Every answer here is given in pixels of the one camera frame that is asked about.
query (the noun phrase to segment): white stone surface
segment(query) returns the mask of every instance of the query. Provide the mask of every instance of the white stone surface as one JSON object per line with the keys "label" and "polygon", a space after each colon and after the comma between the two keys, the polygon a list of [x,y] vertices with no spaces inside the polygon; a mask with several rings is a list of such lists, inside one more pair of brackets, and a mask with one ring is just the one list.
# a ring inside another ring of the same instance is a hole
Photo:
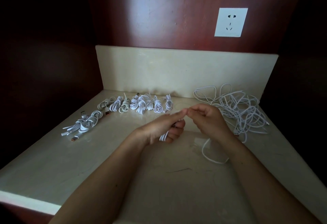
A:
{"label": "white stone surface", "polygon": [[[158,114],[129,110],[104,116],[75,142],[62,127],[91,113],[122,92],[103,90],[0,171],[0,201],[55,214],[78,185],[136,127]],[[198,103],[173,97],[176,112]],[[254,214],[230,163],[213,164],[201,154],[206,139],[189,118],[172,144],[149,146],[126,195],[117,223],[255,223]],[[269,134],[248,134],[246,145],[270,172],[314,215],[327,223],[327,189],[268,120]],[[214,159],[221,151],[212,145]]]}
{"label": "white stone surface", "polygon": [[231,83],[234,90],[264,91],[277,54],[96,46],[104,89],[193,98],[202,86]]}

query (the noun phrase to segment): skin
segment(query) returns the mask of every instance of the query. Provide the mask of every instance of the skin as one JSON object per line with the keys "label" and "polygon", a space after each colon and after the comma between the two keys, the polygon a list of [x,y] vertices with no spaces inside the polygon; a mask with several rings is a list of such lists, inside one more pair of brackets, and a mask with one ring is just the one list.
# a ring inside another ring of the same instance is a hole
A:
{"label": "skin", "polygon": [[71,194],[50,224],[112,223],[144,148],[157,142],[168,130],[166,143],[177,139],[183,132],[185,121],[181,119],[185,115],[223,147],[259,223],[320,223],[235,138],[216,107],[197,104],[172,115],[162,115],[134,130]]}

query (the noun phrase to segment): beige countertop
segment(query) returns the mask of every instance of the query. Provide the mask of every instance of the beige countertop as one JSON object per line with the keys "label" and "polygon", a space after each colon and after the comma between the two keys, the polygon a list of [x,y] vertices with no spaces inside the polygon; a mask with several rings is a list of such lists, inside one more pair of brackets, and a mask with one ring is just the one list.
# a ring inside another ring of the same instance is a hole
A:
{"label": "beige countertop", "polygon": [[[135,110],[104,115],[75,142],[62,137],[80,112],[96,110],[105,98],[123,92],[103,90],[0,171],[0,201],[55,214],[63,202],[135,128],[158,114]],[[127,93],[131,98],[134,93]],[[198,103],[172,97],[177,112]],[[327,189],[276,126],[269,134],[248,134],[247,147],[314,215],[327,223]],[[117,223],[255,223],[254,214],[230,163],[217,165],[201,154],[206,137],[189,118],[172,144],[149,146],[126,195]],[[222,158],[218,147],[208,156]]]}

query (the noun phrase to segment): outlet plate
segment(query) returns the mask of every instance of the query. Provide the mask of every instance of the outlet plate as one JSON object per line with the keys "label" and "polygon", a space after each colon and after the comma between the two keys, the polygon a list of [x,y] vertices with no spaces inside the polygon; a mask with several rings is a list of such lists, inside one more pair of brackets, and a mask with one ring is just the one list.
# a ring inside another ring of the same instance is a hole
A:
{"label": "outlet plate", "polygon": [[241,37],[247,8],[219,8],[215,37]]}

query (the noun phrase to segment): power socket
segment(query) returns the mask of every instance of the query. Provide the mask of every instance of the power socket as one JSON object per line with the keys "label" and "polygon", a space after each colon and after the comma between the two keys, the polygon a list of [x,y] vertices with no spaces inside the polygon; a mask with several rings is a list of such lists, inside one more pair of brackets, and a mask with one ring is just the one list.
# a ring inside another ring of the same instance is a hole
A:
{"label": "power socket", "polygon": [[215,37],[241,37],[247,8],[219,8]]}

